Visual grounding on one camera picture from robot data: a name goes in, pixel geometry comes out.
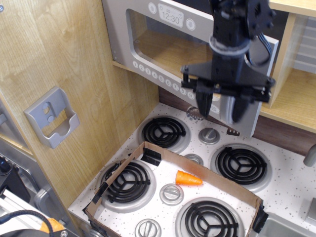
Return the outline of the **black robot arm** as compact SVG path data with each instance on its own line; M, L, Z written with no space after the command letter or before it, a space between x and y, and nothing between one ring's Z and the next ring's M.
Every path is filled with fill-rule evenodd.
M181 67L182 86L196 94L200 114L207 117L213 94L234 97L232 120L239 122L249 104L268 102L276 81L255 71L272 57L263 30L273 26L275 12L267 0L211 0L214 19L209 46L212 60Z

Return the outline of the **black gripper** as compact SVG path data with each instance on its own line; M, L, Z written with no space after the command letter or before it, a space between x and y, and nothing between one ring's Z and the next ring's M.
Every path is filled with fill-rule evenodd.
M214 52L212 60L183 65L182 86L196 93L200 114L208 117L213 94L232 96L232 120L240 122L250 102L268 102L276 81L251 67L250 53L224 55Z

